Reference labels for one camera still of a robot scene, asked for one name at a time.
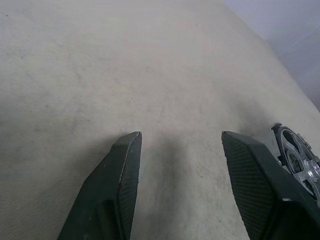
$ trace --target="concrete floor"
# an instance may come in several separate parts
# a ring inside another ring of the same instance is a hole
[[[132,240],[247,240],[221,131],[282,122],[320,155],[320,113],[214,0],[0,2],[0,232],[57,238],[86,176],[142,131]]]

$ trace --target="gray floor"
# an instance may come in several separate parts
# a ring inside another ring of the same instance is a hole
[[[1,1],[0,33],[2,239],[56,239],[83,180],[132,131],[133,240],[248,239],[223,130],[282,122],[320,153],[320,113],[222,1]]]

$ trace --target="white wall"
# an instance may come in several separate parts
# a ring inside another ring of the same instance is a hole
[[[320,109],[320,1],[225,0],[273,48]]]

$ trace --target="textured metal surface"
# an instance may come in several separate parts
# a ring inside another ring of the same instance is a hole
[[[141,138],[134,141],[134,145],[141,145]],[[140,152],[139,147],[130,147],[127,153],[127,161],[125,162],[122,178],[117,193],[117,202],[119,210],[119,218],[125,240],[130,239],[132,222],[134,219],[136,198],[138,191],[138,179],[140,168]]]
[[[275,194],[247,146],[225,135],[223,148],[232,191],[245,228],[251,240],[259,240],[275,202]]]
[[[59,240],[129,240],[138,190],[142,135],[119,138],[84,181]]]

